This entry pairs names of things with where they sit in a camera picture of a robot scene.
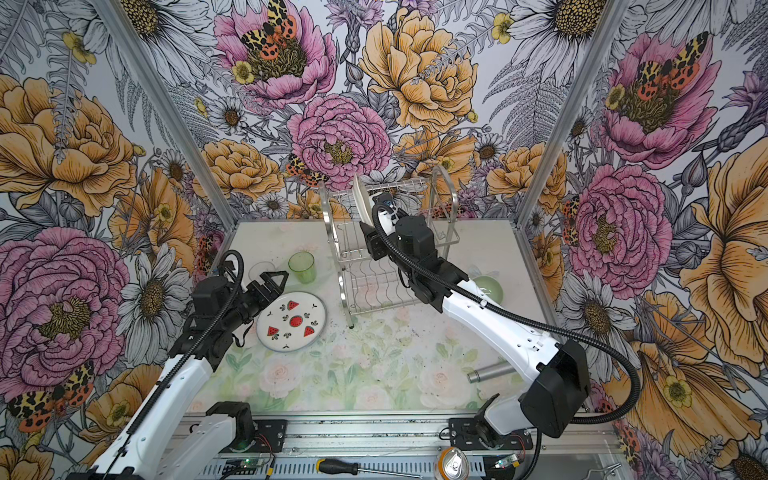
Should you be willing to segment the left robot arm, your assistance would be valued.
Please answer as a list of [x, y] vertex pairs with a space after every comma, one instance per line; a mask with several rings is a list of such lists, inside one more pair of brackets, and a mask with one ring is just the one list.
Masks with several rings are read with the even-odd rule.
[[257, 438], [250, 407], [223, 401], [193, 433], [167, 446], [192, 401], [225, 359], [234, 333], [250, 324], [285, 289], [285, 271], [264, 272], [248, 286], [232, 274], [204, 279], [192, 292], [185, 321], [158, 381], [112, 445], [82, 479], [193, 479], [220, 452], [245, 450]]

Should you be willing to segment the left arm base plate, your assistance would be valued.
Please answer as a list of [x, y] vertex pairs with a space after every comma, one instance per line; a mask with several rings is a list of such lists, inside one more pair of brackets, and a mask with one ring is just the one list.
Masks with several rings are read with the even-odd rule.
[[230, 450], [233, 453], [281, 453], [287, 437], [288, 422], [283, 419], [254, 421], [254, 434], [247, 441], [238, 441]]

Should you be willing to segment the steel two-tier dish rack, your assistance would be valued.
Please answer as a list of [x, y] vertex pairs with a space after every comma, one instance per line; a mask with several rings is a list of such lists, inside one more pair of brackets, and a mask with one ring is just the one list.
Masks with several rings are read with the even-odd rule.
[[[392, 194], [398, 208], [424, 216], [434, 232], [440, 256], [446, 258], [451, 247], [460, 241], [456, 232], [458, 193], [444, 167], [436, 167], [427, 178], [370, 184], [364, 188], [371, 199], [381, 193]], [[356, 206], [353, 191], [332, 192], [322, 186], [319, 195], [347, 326], [353, 328], [362, 314], [417, 304], [419, 300], [401, 283], [405, 276], [398, 273], [396, 264], [387, 256], [375, 260], [368, 252], [360, 227], [362, 209]]]

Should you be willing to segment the green glass tumbler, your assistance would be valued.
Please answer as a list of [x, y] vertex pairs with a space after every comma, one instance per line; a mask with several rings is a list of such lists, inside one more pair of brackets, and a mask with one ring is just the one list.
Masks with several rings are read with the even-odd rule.
[[299, 251], [288, 260], [288, 267], [301, 284], [311, 284], [316, 279], [315, 257], [308, 251]]

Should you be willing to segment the clear faceted glass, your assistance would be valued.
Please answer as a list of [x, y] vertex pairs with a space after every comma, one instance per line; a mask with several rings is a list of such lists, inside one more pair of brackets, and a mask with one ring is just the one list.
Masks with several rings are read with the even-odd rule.
[[256, 262], [250, 267], [248, 271], [248, 278], [250, 281], [260, 280], [262, 273], [272, 272], [274, 270], [275, 270], [275, 265], [270, 261]]

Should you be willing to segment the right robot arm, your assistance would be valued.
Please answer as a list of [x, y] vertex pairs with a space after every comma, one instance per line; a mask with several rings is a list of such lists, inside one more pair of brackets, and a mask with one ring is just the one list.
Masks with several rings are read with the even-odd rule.
[[589, 386], [581, 345], [557, 341], [547, 325], [517, 319], [490, 299], [463, 270], [439, 256], [424, 218], [404, 216], [390, 222], [381, 212], [359, 226], [373, 259], [388, 257], [419, 301], [485, 340], [524, 380], [525, 391], [494, 395], [476, 415], [476, 434], [487, 445], [529, 428], [558, 438], [576, 422]]

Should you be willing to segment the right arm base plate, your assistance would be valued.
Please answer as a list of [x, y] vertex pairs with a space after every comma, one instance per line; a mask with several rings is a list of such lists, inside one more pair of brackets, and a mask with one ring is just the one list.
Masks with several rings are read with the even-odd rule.
[[502, 436], [491, 427], [481, 426], [475, 418], [469, 417], [449, 418], [439, 437], [465, 451], [522, 451], [534, 447], [534, 439], [525, 429]]

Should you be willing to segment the light green ceramic bowl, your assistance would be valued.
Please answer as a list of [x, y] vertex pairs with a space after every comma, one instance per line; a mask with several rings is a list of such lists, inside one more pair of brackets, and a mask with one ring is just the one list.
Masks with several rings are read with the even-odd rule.
[[498, 280], [491, 276], [481, 275], [476, 277], [474, 282], [484, 295], [493, 300], [496, 304], [502, 304], [504, 290]]

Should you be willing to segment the white patterned plate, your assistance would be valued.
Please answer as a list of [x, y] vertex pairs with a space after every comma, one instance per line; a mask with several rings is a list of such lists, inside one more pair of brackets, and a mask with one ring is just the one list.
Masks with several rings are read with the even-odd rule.
[[317, 296], [292, 292], [278, 297], [257, 317], [256, 334], [267, 349], [287, 353], [312, 344], [323, 332], [326, 308]]

